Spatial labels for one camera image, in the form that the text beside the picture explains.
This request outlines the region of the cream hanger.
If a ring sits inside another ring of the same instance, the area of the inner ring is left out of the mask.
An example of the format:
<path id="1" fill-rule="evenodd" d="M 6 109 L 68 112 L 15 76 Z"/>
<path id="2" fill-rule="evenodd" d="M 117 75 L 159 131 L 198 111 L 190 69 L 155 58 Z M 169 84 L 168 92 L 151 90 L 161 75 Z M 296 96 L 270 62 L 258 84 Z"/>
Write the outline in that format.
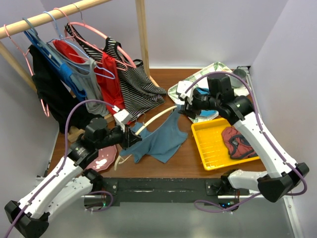
<path id="1" fill-rule="evenodd" d="M 147 128 L 151 123 L 153 123 L 155 120 L 157 120 L 159 117 L 163 116 L 164 114 L 173 111 L 174 109 L 176 109 L 177 106 L 172 106 L 169 107 L 167 109 L 165 109 L 164 111 L 156 114 L 155 116 L 153 116 L 151 119 L 149 119 L 146 123 L 144 123 L 136 132 L 136 135 L 139 135 L 145 128 Z M 132 154 L 128 155 L 126 158 L 123 158 L 122 156 L 118 155 L 118 157 L 115 160 L 114 163 L 114 170 L 117 171 L 118 165 L 121 165 L 123 163 L 125 163 L 130 157 L 132 156 Z"/>

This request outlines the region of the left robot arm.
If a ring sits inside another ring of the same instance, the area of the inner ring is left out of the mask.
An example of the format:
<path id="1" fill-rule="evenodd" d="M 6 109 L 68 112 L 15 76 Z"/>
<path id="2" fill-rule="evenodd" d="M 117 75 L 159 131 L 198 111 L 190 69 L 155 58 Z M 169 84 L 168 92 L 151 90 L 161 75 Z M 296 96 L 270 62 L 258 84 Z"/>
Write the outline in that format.
<path id="1" fill-rule="evenodd" d="M 82 195 L 101 192 L 102 176 L 88 167 L 100 149 L 116 144 L 127 149 L 141 140 L 126 124 L 108 129 L 105 119 L 91 120 L 49 175 L 19 201 L 5 205 L 11 226 L 25 238 L 41 237 L 60 209 Z"/>

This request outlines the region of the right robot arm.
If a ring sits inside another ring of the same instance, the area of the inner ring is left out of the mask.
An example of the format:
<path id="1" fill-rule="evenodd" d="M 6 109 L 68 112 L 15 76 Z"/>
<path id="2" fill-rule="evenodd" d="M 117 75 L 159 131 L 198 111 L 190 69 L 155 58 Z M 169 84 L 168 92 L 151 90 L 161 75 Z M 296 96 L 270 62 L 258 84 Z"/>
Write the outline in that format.
<path id="1" fill-rule="evenodd" d="M 215 110 L 238 130 L 260 157 L 266 170 L 249 172 L 231 170 L 225 173 L 220 183 L 227 195 L 237 189 L 255 190 L 270 202 L 285 195 L 294 195 L 292 190 L 300 183 L 302 195 L 308 190 L 305 176 L 309 167 L 298 163 L 276 141 L 265 126 L 258 112 L 246 96 L 236 96 L 230 77 L 241 78 L 234 73 L 217 71 L 207 73 L 194 82 L 180 81 L 176 87 L 178 98 L 184 102 L 179 113 L 195 118 L 202 110 Z"/>

